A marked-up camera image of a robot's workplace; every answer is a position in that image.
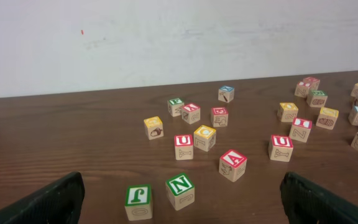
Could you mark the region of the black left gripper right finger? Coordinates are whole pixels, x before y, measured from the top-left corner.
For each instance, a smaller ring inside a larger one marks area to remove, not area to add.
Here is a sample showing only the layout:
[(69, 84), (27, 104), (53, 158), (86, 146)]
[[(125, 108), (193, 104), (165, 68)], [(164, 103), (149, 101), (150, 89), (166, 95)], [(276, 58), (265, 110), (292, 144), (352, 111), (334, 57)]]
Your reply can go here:
[(280, 193), (290, 224), (358, 224), (358, 206), (294, 172), (285, 174)]

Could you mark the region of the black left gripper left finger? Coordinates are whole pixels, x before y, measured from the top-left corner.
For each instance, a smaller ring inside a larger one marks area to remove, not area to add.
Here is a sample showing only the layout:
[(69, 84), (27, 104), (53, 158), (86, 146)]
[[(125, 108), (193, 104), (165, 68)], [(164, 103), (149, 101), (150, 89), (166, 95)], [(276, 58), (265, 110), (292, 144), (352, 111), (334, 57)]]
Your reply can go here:
[(1, 209), (0, 224), (77, 224), (84, 198), (82, 175), (71, 172)]

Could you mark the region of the yellow O wooden block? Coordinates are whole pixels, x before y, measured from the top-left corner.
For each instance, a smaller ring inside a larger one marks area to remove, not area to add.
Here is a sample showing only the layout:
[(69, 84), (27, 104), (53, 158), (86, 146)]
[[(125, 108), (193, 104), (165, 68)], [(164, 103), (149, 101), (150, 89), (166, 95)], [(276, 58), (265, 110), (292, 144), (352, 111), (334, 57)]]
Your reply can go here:
[(293, 122), (297, 117), (298, 107), (294, 103), (280, 103), (277, 116), (281, 122)]

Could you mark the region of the yellow C wooden block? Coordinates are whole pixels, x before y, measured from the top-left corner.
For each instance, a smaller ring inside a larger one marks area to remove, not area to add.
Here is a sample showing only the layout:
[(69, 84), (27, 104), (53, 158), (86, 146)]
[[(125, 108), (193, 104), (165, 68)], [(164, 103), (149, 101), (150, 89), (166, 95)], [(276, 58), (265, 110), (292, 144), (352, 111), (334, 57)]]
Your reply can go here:
[(216, 130), (201, 125), (193, 134), (194, 147), (208, 152), (216, 144)]

